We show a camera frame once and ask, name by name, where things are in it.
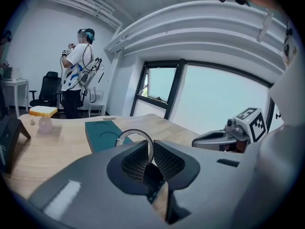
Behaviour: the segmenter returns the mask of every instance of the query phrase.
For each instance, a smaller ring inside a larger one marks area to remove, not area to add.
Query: sponge
[[[55,107],[35,106],[30,109],[30,115],[51,118],[57,112]]]

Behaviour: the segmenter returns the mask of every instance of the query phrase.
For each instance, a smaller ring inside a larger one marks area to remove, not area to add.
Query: white t-shirt
[[[66,69],[66,72],[61,81],[61,90],[80,90],[82,85],[79,84],[79,72],[83,71],[84,63],[85,66],[93,61],[93,53],[90,45],[86,43],[80,43],[75,46],[70,54],[66,57],[72,66]]]

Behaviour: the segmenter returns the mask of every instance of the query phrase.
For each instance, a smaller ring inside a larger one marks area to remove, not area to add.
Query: white table
[[[24,85],[25,86],[25,95],[24,95],[24,101],[25,103],[25,110],[28,112],[29,111],[29,95],[28,95],[28,81],[27,80],[13,80],[13,81],[7,81],[7,80],[2,80],[3,85],[5,86],[5,102],[7,107],[9,108],[9,103],[8,103],[8,91],[7,87],[12,86],[14,87],[14,100],[15,100],[15,109],[16,109],[16,116],[19,118],[20,113],[19,113],[19,105],[18,105],[18,87]]]

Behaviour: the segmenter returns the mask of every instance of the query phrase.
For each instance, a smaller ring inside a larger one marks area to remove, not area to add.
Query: wooden table
[[[19,136],[13,159],[13,169],[5,180],[11,188],[25,198],[44,181],[85,155],[91,154],[85,134],[85,122],[112,121],[122,130],[136,128],[146,132],[152,140],[166,140],[191,146],[197,133],[160,118],[154,114],[140,117],[97,116],[92,118],[65,120],[52,119],[54,130],[50,134],[38,132],[40,117],[22,115],[20,120],[31,135],[27,140]],[[143,140],[131,135],[132,141]]]

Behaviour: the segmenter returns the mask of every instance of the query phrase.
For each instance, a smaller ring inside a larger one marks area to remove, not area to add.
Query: black stand
[[[21,120],[6,115],[0,123],[0,169],[8,174],[11,173],[13,154],[20,133],[31,138]]]

